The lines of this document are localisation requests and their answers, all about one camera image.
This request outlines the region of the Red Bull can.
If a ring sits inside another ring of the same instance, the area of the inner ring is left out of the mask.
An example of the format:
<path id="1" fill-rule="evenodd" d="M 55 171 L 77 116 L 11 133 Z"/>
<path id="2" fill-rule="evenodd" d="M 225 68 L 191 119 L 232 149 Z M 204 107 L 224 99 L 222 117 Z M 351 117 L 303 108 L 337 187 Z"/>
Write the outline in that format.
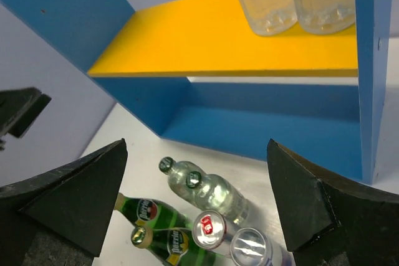
<path id="1" fill-rule="evenodd" d="M 207 210 L 197 216 L 191 233 L 195 244 L 202 249 L 231 258 L 231 241 L 239 229 L 238 225 L 220 213 Z"/>
<path id="2" fill-rule="evenodd" d="M 255 228 L 242 228 L 230 243 L 231 258 L 241 266 L 295 265 L 293 255 L 275 240 Z"/>

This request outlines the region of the clear glass bottle front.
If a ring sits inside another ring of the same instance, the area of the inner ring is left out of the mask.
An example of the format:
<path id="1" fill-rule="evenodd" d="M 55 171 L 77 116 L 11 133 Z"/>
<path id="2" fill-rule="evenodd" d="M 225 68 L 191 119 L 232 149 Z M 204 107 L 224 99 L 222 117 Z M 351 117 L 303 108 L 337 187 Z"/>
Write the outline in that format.
<path id="1" fill-rule="evenodd" d="M 223 177 L 192 171 L 186 176 L 186 187 L 190 203 L 198 209 L 216 211 L 237 225 L 246 223 L 249 201 Z"/>

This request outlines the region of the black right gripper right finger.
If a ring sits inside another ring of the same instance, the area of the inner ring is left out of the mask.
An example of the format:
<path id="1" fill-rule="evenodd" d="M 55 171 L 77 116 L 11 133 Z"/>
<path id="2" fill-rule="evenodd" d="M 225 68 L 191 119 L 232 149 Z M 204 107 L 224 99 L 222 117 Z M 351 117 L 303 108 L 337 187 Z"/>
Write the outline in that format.
<path id="1" fill-rule="evenodd" d="M 274 140 L 267 164 L 297 265 L 398 265 L 398 195 L 347 179 Z"/>

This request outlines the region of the green Perrier bottle front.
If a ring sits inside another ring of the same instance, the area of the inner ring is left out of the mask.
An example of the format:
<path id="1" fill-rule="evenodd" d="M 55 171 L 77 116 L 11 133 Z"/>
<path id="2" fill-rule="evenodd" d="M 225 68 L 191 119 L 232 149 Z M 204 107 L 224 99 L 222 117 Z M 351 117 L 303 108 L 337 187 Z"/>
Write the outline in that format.
<path id="1" fill-rule="evenodd" d="M 223 259 L 222 255 L 199 247 L 187 228 L 138 226 L 133 229 L 130 240 L 136 248 L 146 249 L 163 265 L 215 265 Z"/>

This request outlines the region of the clear glass bottle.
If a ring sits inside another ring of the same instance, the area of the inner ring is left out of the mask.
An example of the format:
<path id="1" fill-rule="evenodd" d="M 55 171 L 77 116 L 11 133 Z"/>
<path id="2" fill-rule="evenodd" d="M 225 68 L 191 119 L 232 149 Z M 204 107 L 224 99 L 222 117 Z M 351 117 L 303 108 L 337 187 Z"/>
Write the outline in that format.
<path id="1" fill-rule="evenodd" d="M 216 211 L 237 225 L 246 223 L 249 201 L 223 177 L 192 171 L 186 176 L 186 187 L 190 203 L 198 209 Z"/>
<path id="2" fill-rule="evenodd" d="M 186 185 L 186 177 L 192 171 L 198 171 L 205 175 L 206 173 L 199 166 L 190 161 L 175 161 L 167 156 L 160 160 L 158 168 L 163 174 L 167 175 L 168 185 L 177 196 L 194 207 L 198 207 L 195 203 L 194 190 Z"/>

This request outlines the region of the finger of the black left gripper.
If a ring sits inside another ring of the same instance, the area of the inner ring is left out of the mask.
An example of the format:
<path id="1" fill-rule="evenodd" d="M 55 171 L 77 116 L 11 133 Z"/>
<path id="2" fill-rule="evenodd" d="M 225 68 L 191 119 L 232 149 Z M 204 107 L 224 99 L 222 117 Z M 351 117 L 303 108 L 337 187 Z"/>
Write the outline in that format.
<path id="1" fill-rule="evenodd" d="M 1 90 L 1 151 L 3 137 L 22 138 L 51 100 L 35 87 Z"/>

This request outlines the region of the green perrier bottle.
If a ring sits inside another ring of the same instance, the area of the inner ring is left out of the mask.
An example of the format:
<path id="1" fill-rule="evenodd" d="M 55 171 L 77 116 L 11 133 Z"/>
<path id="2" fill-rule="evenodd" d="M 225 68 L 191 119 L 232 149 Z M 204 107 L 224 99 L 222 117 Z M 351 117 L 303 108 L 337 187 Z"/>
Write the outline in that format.
<path id="1" fill-rule="evenodd" d="M 138 226 L 133 229 L 130 240 L 136 248 L 146 249 L 163 265 L 215 265 L 223 259 L 222 255 L 199 247 L 187 228 Z"/>
<path id="2" fill-rule="evenodd" d="M 189 228 L 190 220 L 169 204 L 156 199 L 126 197 L 118 193 L 114 210 L 135 227 L 152 229 Z"/>

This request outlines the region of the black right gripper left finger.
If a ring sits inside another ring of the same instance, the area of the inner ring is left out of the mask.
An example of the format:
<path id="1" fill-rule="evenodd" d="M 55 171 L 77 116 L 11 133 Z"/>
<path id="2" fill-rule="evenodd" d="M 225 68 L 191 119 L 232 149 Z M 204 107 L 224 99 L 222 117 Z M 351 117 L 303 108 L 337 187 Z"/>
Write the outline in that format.
<path id="1" fill-rule="evenodd" d="M 124 139 L 1 187 L 1 265 L 92 265 L 128 153 Z"/>

